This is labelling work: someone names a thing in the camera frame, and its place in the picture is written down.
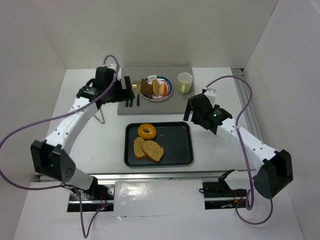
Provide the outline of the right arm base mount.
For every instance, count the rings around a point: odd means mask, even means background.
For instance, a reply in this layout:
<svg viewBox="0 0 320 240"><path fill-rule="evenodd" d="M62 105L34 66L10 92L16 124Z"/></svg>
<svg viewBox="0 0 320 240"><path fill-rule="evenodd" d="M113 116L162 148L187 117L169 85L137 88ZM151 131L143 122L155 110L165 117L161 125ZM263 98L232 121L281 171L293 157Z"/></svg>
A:
<svg viewBox="0 0 320 240"><path fill-rule="evenodd" d="M232 190L227 186L226 178L234 170L228 170L218 177L217 181L203 182L198 191L204 197L206 210L246 208L248 191L245 189Z"/></svg>

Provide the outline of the brown chocolate croissant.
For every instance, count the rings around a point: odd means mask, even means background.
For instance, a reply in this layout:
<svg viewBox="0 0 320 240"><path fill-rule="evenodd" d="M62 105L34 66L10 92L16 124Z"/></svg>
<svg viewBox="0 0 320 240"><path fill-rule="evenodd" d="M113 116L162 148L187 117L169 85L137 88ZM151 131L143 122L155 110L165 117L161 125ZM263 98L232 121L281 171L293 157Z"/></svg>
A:
<svg viewBox="0 0 320 240"><path fill-rule="evenodd" d="M144 95L147 99L151 99L153 96L153 86L149 83L147 83L147 81L145 79L141 80L140 83L140 92L142 95Z"/></svg>

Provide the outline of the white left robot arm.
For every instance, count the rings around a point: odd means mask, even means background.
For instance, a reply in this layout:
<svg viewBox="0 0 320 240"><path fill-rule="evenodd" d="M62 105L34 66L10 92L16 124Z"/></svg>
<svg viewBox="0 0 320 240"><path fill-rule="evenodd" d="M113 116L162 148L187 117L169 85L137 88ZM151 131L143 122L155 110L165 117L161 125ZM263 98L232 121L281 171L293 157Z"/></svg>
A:
<svg viewBox="0 0 320 240"><path fill-rule="evenodd" d="M107 195L108 189L100 185L96 177L79 170L70 152L87 122L102 105L134 99L130 81L126 80L126 88L123 88L118 71L115 63L98 67L95 77L76 94L68 116L43 141L35 140L30 146L37 174L72 185L88 199Z"/></svg>

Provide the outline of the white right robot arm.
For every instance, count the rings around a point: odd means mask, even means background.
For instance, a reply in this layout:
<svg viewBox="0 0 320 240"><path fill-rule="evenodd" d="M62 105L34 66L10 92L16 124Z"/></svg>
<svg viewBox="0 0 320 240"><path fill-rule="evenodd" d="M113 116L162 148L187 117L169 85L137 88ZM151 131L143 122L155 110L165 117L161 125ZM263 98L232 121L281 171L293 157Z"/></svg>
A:
<svg viewBox="0 0 320 240"><path fill-rule="evenodd" d="M235 118L212 105L214 95L197 94L188 99L184 121L211 131L225 139L239 151L246 153L253 171L229 170L218 179L222 190L250 190L252 187L264 198L271 200L293 181L292 157L286 150L278 151L236 124Z"/></svg>

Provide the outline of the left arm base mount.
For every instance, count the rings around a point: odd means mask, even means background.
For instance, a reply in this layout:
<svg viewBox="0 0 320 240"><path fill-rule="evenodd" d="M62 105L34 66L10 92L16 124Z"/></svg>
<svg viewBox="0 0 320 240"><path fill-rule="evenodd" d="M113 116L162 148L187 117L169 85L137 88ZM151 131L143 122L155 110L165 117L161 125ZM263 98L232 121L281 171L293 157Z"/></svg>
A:
<svg viewBox="0 0 320 240"><path fill-rule="evenodd" d="M114 194L115 182L107 182L104 184L107 188L106 192L99 192L97 196L92 197L84 192L81 192L82 211L85 213L94 213L97 210L100 212L113 212L114 211ZM68 204L66 211L68 213L80 212L80 201L77 194L73 191L69 194Z"/></svg>

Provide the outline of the glossy orange bun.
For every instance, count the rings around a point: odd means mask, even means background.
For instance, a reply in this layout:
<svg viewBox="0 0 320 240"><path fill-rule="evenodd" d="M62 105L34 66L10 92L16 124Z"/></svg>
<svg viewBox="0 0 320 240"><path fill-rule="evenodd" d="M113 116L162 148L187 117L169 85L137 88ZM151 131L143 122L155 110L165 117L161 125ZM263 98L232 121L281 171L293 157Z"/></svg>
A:
<svg viewBox="0 0 320 240"><path fill-rule="evenodd" d="M164 97L168 92L167 84L162 83L158 88L158 92L160 96Z"/></svg>

